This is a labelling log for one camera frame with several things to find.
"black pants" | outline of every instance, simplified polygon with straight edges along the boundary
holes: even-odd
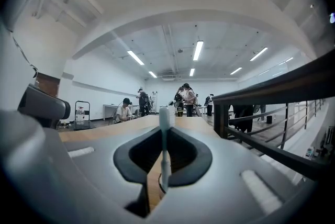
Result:
[[[211,116],[211,110],[213,108],[213,105],[207,105],[207,115]]]
[[[149,114],[149,109],[147,106],[140,106],[140,112],[141,112],[141,117],[144,117],[145,115]]]
[[[188,117],[192,117],[193,105],[186,105],[186,113]]]

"fluorescent light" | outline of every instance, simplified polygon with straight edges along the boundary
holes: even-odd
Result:
[[[149,71],[149,73],[151,74],[152,77],[157,78],[157,76],[152,71]]]
[[[240,69],[241,69],[241,67],[239,67],[237,70],[235,70],[232,73],[230,73],[230,75],[233,75],[234,73],[237,73]]]
[[[278,74],[281,74],[281,73],[282,73],[282,71],[281,71],[281,72],[278,72],[278,73],[276,73],[276,74],[273,74],[272,77],[273,77],[273,76],[276,76],[276,75],[278,75]]]
[[[204,41],[198,41],[197,42],[197,47],[195,49],[195,53],[194,53],[194,58],[193,60],[198,60],[200,52],[201,52],[201,48],[203,47]]]
[[[127,51],[128,54],[130,54],[140,65],[144,65],[144,63],[137,57],[137,55],[134,54],[133,51]]]
[[[259,76],[259,75],[262,75],[262,74],[264,74],[265,72],[268,72],[268,71],[269,71],[269,70],[267,70],[267,71],[264,71],[264,72],[262,72],[261,74],[258,74],[258,76]]]
[[[264,53],[267,50],[267,47],[264,47],[264,49],[259,52],[257,55],[255,55],[250,61],[254,61],[256,58],[258,58],[262,53]]]

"metal railing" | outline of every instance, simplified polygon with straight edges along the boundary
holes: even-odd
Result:
[[[324,104],[324,99],[320,99],[320,100],[314,100],[310,103],[308,103],[306,101],[306,103],[304,105],[301,105],[300,103],[294,103],[294,104],[285,104],[284,107],[279,108],[279,109],[275,109],[272,111],[268,111],[266,113],[260,113],[260,114],[255,114],[252,116],[247,116],[247,117],[241,117],[241,118],[234,118],[234,119],[229,119],[228,120],[228,127],[227,127],[227,135],[228,137],[226,137],[228,140],[236,140],[237,137],[235,136],[236,130],[232,129],[229,126],[234,126],[236,123],[241,122],[241,121],[245,121],[245,120],[255,120],[255,119],[259,119],[261,117],[265,117],[265,116],[269,116],[269,115],[274,115],[277,112],[283,111],[285,110],[285,118],[283,120],[279,120],[273,124],[269,124],[268,126],[261,128],[257,131],[251,131],[248,132],[247,134],[249,136],[253,136],[253,135],[257,135],[260,133],[263,133],[265,131],[271,130],[272,128],[276,127],[276,126],[282,126],[283,130],[278,132],[277,134],[268,137],[266,140],[263,140],[264,142],[268,143],[268,142],[272,142],[275,139],[277,139],[278,137],[282,136],[282,140],[280,142],[277,143],[273,143],[272,145],[275,147],[281,147],[281,149],[284,148],[285,142],[290,139],[292,136],[294,136],[296,133],[298,133],[302,127],[304,127],[305,129],[307,128],[307,123],[308,121],[316,115],[317,115],[317,111],[321,110],[322,105]],[[294,109],[294,113],[289,115],[289,107]],[[247,146],[247,149],[253,149],[252,146]]]
[[[296,70],[288,72],[282,76],[268,80],[251,87],[215,96],[214,101],[214,130],[224,139],[239,139],[249,145],[249,149],[256,149],[261,154],[266,154],[274,160],[286,165],[292,170],[312,179],[317,180],[325,170],[325,165],[310,161],[303,157],[289,153],[284,149],[285,141],[288,139],[288,133],[296,133],[302,127],[307,128],[308,120],[324,103],[324,99],[335,96],[335,50],[312,61]],[[301,109],[294,111],[289,115],[290,103],[299,105]],[[246,116],[237,119],[229,119],[228,109],[230,105],[268,105],[268,104],[285,104],[283,108],[269,111],[260,115]],[[243,133],[229,125],[241,121],[253,120],[260,116],[267,116],[281,110],[285,110],[285,118],[262,130]],[[297,121],[296,118],[305,110],[304,115]],[[283,131],[276,135],[261,141],[255,138],[255,134],[264,132],[275,126],[284,125]],[[282,139],[276,143],[269,143],[282,136]]]

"white t-shirt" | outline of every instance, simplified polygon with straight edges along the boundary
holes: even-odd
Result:
[[[123,108],[122,106],[118,107],[116,110],[116,118],[115,123],[118,123],[121,121],[120,118],[125,118],[127,115],[131,115],[130,109],[128,107]]]
[[[195,97],[195,94],[194,94],[194,92],[193,92],[193,90],[186,90],[186,99],[188,100],[188,99],[191,99],[192,97]],[[185,102],[185,104],[186,105],[193,105],[194,104],[194,101],[195,101],[195,99],[194,100],[192,100],[191,102]]]
[[[213,106],[213,100],[211,100],[211,96],[209,96],[208,105],[212,105]]]

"person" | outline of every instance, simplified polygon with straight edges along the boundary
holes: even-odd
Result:
[[[118,124],[119,122],[127,121],[128,116],[131,116],[131,112],[128,107],[129,104],[130,104],[130,100],[128,98],[125,98],[122,106],[116,109],[116,117],[114,120],[115,124]]]
[[[261,105],[261,113],[265,113],[266,112],[266,105]],[[264,115],[261,116],[261,122],[266,122],[264,120]]]
[[[143,91],[142,88],[138,90],[138,93],[139,95],[136,98],[139,99],[138,103],[140,105],[141,117],[144,117],[145,115],[149,114],[148,95]]]
[[[211,100],[212,97],[214,97],[213,94],[210,94],[208,96],[208,101],[207,101],[207,115],[208,116],[211,116],[211,112],[212,112],[212,109],[213,109],[213,101]]]
[[[233,110],[235,114],[235,118],[241,118],[246,116],[253,115],[253,106],[252,105],[233,105]],[[241,130],[243,133],[247,131],[247,133],[252,131],[252,119],[239,121],[234,124],[235,129]]]
[[[193,104],[196,99],[196,96],[194,94],[193,89],[189,86],[188,83],[185,83],[183,87],[186,90],[186,97],[185,97],[186,114],[188,117],[192,117]]]
[[[184,111],[184,104],[183,104],[183,96],[182,92],[184,92],[184,87],[179,87],[177,93],[174,96],[175,100],[175,107],[177,108],[177,116],[183,117],[183,111]]]

